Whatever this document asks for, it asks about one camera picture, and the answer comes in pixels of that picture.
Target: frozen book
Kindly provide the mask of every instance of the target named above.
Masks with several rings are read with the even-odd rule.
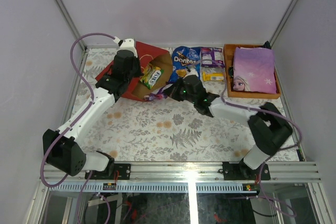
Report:
[[[234,55],[235,91],[275,94],[274,52],[266,48],[236,48]]]

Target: purple snack package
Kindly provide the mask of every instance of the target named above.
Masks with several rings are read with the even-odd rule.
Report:
[[[202,67],[224,68],[222,48],[201,48]]]

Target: patterned fabric surface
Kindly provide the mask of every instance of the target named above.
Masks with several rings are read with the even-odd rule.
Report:
[[[166,48],[172,53],[173,48]],[[91,85],[113,59],[117,49],[89,49],[83,74]],[[204,82],[207,91],[220,94],[223,82]],[[72,113],[89,98],[81,82]],[[232,99],[255,105],[268,100]],[[269,100],[284,114],[281,100]],[[293,144],[290,137],[285,146]],[[102,151],[118,161],[239,161],[254,145],[248,127],[228,119],[197,113],[191,103],[170,98],[138,102],[121,98],[89,131],[84,151]],[[296,150],[276,154],[272,161],[297,161]]]

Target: yellow snack package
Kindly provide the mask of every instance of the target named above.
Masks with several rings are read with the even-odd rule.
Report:
[[[149,63],[143,72],[143,76],[140,78],[140,82],[148,89],[152,89],[162,73],[163,69]]]
[[[223,81],[224,75],[223,73],[206,73],[202,72],[203,81]]]

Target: white wall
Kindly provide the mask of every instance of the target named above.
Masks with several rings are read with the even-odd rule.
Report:
[[[104,32],[157,45],[268,40],[290,0],[63,0],[81,34]],[[93,37],[87,44],[111,43]]]
[[[336,0],[299,0],[274,49],[303,147],[336,215]]]
[[[75,72],[74,38],[53,0],[0,0],[0,223],[22,222]]]

